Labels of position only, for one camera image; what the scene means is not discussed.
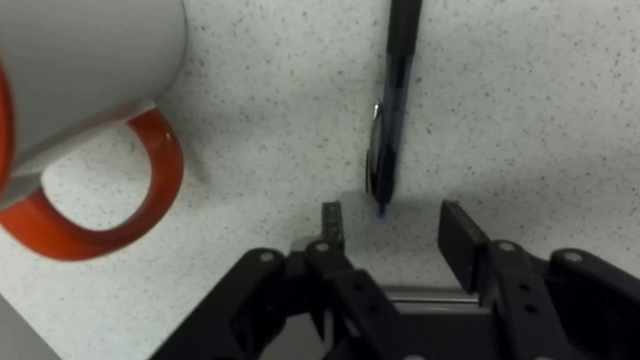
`pen tip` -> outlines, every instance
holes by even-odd
[[[384,218],[385,217],[385,205],[384,204],[378,205],[378,211],[376,212],[376,217],[377,218]]]

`countertop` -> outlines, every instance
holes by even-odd
[[[105,258],[57,263],[2,234],[0,291],[65,359],[143,359],[246,250],[320,231],[383,284],[451,286],[438,207],[539,256],[581,247],[640,276],[640,4],[425,0],[396,196],[364,193],[387,0],[187,0],[189,49],[159,101],[186,177],[166,218]],[[149,166],[124,127],[52,166],[47,193],[106,228]]]

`black pen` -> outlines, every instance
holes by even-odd
[[[371,145],[367,151],[367,190],[385,213],[396,183],[411,63],[418,37],[422,0],[392,0],[387,35],[387,74],[382,104],[374,108]]]

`orange mug handle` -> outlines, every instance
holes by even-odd
[[[151,183],[142,204],[122,224],[103,231],[84,229],[65,218],[42,188],[0,213],[0,224],[38,254],[65,261],[96,258],[141,238],[169,210],[184,171],[182,149],[160,110],[150,110],[127,125],[138,135],[151,161]]]

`mug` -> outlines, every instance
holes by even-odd
[[[186,46],[181,0],[0,1],[0,224],[27,248],[84,260],[134,242],[169,210],[182,182],[178,139],[154,99]],[[126,122],[150,158],[138,210],[119,226],[84,229],[42,190],[45,167]]]

